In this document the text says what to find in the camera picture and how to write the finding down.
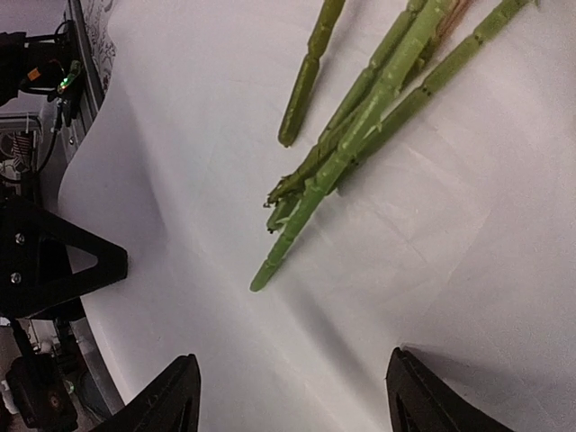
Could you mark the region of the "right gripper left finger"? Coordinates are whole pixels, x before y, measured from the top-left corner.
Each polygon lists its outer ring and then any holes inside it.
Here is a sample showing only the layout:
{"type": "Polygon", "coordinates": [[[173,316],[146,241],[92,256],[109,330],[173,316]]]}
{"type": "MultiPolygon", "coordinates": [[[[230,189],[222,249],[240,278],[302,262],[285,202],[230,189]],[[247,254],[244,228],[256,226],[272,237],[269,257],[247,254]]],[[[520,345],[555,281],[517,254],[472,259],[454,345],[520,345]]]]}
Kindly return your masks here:
{"type": "Polygon", "coordinates": [[[136,398],[105,422],[107,431],[196,431],[201,373],[195,355],[180,355],[136,398]]]}

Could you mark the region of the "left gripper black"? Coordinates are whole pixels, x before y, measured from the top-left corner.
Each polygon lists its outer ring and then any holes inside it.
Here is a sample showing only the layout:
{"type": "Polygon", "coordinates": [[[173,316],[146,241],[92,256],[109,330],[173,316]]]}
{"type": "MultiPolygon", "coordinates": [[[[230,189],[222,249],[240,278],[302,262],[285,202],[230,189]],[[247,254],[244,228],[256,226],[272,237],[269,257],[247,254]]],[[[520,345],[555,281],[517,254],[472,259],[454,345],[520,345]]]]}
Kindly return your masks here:
{"type": "MultiPolygon", "coordinates": [[[[21,196],[1,202],[1,315],[29,318],[128,275],[128,253],[21,196]]],[[[50,354],[9,319],[21,355],[6,380],[27,428],[77,430],[77,411],[50,354]]]]}

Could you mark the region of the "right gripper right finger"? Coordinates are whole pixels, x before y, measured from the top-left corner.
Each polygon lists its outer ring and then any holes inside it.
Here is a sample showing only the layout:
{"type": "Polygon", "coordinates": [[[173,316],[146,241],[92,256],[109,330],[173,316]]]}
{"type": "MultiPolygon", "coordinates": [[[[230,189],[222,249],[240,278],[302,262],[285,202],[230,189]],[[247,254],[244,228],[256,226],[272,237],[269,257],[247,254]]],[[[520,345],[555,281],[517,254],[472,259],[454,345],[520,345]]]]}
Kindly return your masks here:
{"type": "Polygon", "coordinates": [[[393,349],[385,381],[394,432],[510,431],[465,401],[407,349],[393,349]]]}

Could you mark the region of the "white wrapping paper sheet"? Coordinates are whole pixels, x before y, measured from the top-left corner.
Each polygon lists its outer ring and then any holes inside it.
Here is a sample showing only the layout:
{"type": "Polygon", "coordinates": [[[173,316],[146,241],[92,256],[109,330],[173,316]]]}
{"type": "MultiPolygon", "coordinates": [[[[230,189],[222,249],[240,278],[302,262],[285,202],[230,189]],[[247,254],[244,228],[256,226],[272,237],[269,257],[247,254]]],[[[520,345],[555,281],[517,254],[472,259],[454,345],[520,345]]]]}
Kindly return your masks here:
{"type": "Polygon", "coordinates": [[[318,1],[118,1],[109,89],[60,214],[125,248],[83,299],[124,401],[176,356],[203,431],[387,431],[397,346],[516,431],[575,428],[575,4],[529,4],[343,187],[261,292],[266,195],[402,1],[350,1],[298,141],[318,1]]]}

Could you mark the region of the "bouquet of fake flowers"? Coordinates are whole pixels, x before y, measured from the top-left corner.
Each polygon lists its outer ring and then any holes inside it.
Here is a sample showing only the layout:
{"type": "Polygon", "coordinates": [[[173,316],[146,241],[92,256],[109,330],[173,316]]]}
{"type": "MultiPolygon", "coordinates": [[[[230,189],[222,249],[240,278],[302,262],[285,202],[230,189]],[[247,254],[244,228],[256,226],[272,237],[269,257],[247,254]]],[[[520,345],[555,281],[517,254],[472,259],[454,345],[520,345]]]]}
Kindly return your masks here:
{"type": "Polygon", "coordinates": [[[501,1],[408,95],[403,91],[427,67],[464,14],[465,1],[409,1],[295,170],[281,178],[265,206],[274,210],[269,232],[279,232],[249,288],[262,290],[282,264],[321,201],[441,90],[526,6],[501,1]]]}

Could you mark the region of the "floral patterned tablecloth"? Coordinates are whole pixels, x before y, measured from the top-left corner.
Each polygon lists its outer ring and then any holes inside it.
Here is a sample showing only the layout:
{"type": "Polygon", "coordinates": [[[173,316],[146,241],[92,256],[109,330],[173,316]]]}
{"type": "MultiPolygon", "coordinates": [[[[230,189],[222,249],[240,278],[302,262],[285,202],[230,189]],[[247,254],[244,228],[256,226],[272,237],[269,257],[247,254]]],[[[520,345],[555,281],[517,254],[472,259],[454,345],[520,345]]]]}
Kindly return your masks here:
{"type": "Polygon", "coordinates": [[[108,22],[113,12],[113,0],[82,1],[85,30],[90,44],[91,56],[103,92],[110,84],[116,47],[108,33],[108,22]]]}

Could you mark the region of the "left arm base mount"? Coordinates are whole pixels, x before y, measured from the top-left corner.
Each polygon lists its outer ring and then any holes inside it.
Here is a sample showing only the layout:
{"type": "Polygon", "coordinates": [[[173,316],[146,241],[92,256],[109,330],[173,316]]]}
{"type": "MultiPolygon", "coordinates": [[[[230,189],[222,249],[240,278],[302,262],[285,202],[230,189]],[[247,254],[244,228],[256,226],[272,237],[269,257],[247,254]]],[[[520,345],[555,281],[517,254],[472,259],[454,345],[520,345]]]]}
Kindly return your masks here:
{"type": "Polygon", "coordinates": [[[51,34],[1,33],[1,104],[19,94],[45,95],[51,101],[68,91],[68,79],[81,68],[76,24],[62,22],[51,34]]]}

